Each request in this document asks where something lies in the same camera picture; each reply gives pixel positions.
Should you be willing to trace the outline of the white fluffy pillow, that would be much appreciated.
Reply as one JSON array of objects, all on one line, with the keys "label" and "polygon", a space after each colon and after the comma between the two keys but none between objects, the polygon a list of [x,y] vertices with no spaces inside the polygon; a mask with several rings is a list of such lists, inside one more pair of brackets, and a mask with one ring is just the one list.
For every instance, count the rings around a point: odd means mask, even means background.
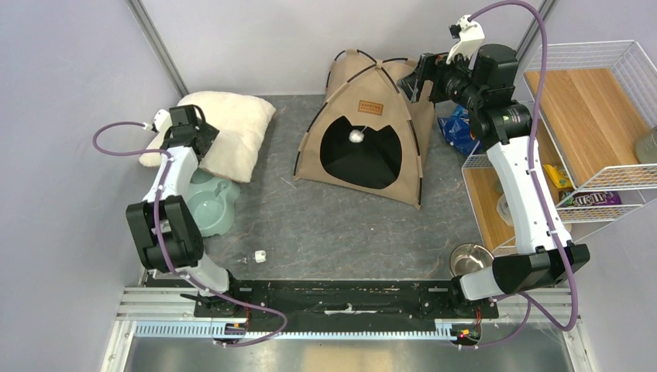
[{"label": "white fluffy pillow", "polygon": [[207,123],[218,130],[199,167],[216,177],[251,182],[274,106],[263,98],[225,91],[197,91],[177,104],[200,107]]}]

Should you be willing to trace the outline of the mint green bowl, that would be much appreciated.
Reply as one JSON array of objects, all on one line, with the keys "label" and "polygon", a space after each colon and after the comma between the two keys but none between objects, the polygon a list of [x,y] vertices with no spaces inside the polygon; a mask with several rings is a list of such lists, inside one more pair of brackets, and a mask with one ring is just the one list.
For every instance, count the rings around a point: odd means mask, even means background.
[{"label": "mint green bowl", "polygon": [[185,200],[203,237],[226,234],[236,219],[240,188],[234,181],[197,169]]}]

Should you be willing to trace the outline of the small white plastic cap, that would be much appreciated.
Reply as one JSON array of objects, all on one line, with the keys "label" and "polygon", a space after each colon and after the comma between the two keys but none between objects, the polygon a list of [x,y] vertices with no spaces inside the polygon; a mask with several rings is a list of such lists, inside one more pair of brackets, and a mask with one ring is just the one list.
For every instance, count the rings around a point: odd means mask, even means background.
[{"label": "small white plastic cap", "polygon": [[267,252],[265,250],[257,250],[254,252],[254,260],[258,263],[264,263],[267,261]]}]

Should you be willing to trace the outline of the steel pet bowl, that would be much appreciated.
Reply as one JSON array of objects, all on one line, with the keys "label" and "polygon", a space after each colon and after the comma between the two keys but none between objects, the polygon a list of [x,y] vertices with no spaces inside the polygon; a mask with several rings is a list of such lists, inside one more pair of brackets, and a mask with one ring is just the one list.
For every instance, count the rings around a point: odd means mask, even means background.
[{"label": "steel pet bowl", "polygon": [[453,277],[471,274],[492,265],[494,255],[475,243],[455,247],[449,255],[449,269]]}]

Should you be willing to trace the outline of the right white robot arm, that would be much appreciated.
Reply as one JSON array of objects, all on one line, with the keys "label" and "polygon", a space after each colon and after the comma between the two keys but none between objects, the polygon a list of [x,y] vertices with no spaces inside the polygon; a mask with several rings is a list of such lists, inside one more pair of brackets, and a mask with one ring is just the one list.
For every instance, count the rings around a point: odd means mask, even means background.
[{"label": "right white robot arm", "polygon": [[572,241],[552,203],[531,113],[513,98],[517,72],[514,50],[487,44],[475,61],[423,53],[416,68],[397,82],[411,102],[419,100],[430,81],[430,102],[451,101],[468,110],[470,132],[480,141],[510,208],[517,253],[453,279],[460,302],[560,284],[590,260],[587,245]]}]

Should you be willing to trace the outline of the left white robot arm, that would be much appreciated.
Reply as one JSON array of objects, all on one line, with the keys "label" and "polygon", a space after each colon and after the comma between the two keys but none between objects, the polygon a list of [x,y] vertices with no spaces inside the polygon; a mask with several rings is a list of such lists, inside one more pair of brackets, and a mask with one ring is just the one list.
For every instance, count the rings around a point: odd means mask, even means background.
[{"label": "left white robot arm", "polygon": [[230,274],[205,253],[201,231],[184,199],[218,130],[207,123],[197,105],[170,108],[168,119],[167,129],[153,125],[164,134],[162,143],[153,149],[160,156],[157,178],[142,201],[126,209],[132,239],[147,270],[173,274],[202,296],[222,297],[229,290]]}]

